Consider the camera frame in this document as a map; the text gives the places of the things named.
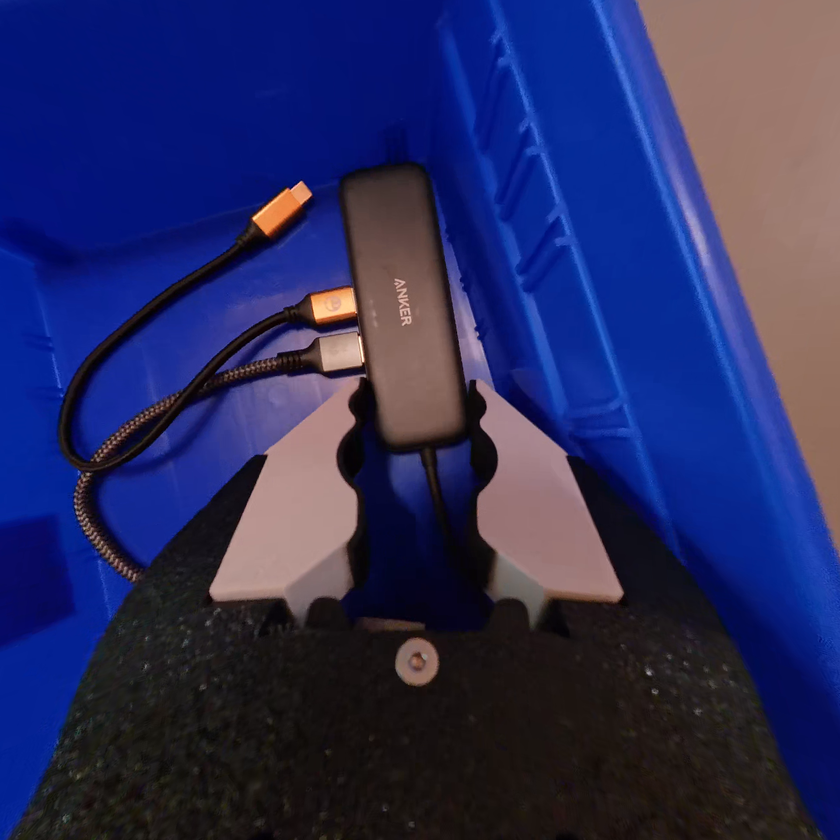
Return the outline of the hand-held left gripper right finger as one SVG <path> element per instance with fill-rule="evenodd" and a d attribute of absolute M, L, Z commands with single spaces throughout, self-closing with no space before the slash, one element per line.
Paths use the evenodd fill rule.
<path fill-rule="evenodd" d="M 469 384 L 469 514 L 478 587 L 531 627 L 552 602 L 618 604 L 624 589 L 565 450 L 482 380 Z"/>

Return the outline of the blue plastic bin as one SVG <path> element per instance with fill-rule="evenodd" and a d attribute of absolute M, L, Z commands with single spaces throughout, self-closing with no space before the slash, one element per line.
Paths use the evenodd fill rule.
<path fill-rule="evenodd" d="M 2 2 L 2 838 L 129 587 L 74 521 L 79 362 L 259 204 L 317 197 L 93 382 L 78 446 L 347 274 L 335 187 L 431 175 L 466 359 L 707 587 L 838 838 L 838 558 L 635 2 Z"/>

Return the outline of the slim dark grey usb hub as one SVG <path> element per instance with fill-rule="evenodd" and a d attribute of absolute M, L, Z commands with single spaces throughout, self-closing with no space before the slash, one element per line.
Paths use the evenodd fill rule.
<path fill-rule="evenodd" d="M 339 199 L 374 427 L 388 451 L 419 455 L 447 565 L 467 583 L 438 469 L 469 422 L 431 178 L 415 162 L 383 164 L 346 175 Z"/>

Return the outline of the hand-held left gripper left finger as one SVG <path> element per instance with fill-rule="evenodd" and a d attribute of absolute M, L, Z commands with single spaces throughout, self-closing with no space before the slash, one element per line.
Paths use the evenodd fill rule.
<path fill-rule="evenodd" d="M 350 549 L 361 503 L 340 460 L 359 422 L 350 380 L 265 452 L 265 460 L 208 596 L 221 606 L 283 602 L 304 624 L 312 604 L 354 584 Z"/>

